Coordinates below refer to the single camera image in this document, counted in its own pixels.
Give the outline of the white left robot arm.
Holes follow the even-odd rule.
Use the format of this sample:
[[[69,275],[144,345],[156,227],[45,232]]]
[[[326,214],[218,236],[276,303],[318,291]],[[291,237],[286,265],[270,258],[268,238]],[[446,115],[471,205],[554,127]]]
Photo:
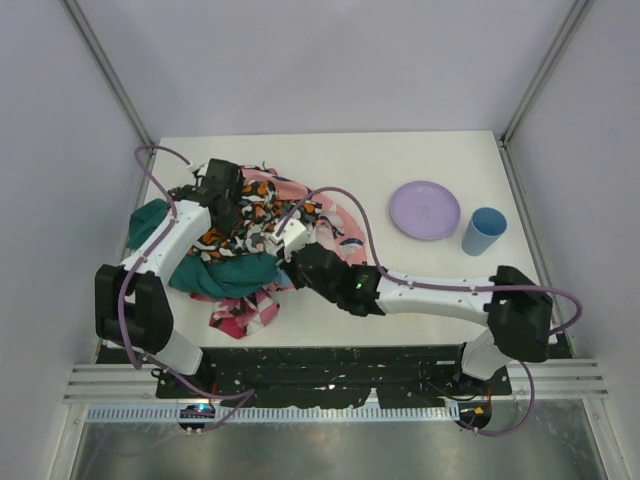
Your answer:
[[[212,159],[204,176],[177,188],[147,240],[119,265],[95,276],[95,330],[113,342],[182,375],[202,369],[204,352],[174,328],[165,288],[190,248],[211,228],[228,234],[240,221],[241,167]]]

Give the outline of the orange black camouflage cloth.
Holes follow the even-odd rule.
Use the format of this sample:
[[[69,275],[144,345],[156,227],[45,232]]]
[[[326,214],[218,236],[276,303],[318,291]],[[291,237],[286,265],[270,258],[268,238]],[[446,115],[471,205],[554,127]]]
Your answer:
[[[283,177],[262,175],[246,180],[237,210],[240,220],[227,234],[209,229],[189,249],[188,255],[205,263],[266,253],[266,237],[296,203],[310,192],[306,186]]]

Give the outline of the light blue cloth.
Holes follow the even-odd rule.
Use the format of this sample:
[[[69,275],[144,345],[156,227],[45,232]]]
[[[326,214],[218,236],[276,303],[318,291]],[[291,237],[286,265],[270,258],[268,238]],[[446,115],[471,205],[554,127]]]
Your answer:
[[[275,289],[278,291],[294,289],[293,282],[288,277],[288,275],[281,269],[277,271],[276,277],[274,279],[274,285],[275,285]]]

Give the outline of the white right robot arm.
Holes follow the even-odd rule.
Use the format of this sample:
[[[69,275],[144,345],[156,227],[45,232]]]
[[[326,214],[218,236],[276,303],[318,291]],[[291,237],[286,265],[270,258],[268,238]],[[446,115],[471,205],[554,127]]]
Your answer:
[[[354,316],[427,314],[485,330],[460,347],[458,378],[487,381],[509,361],[548,359],[553,302],[520,270],[500,265],[483,278],[418,277],[373,265],[350,265],[319,244],[282,262],[297,289],[308,288]]]

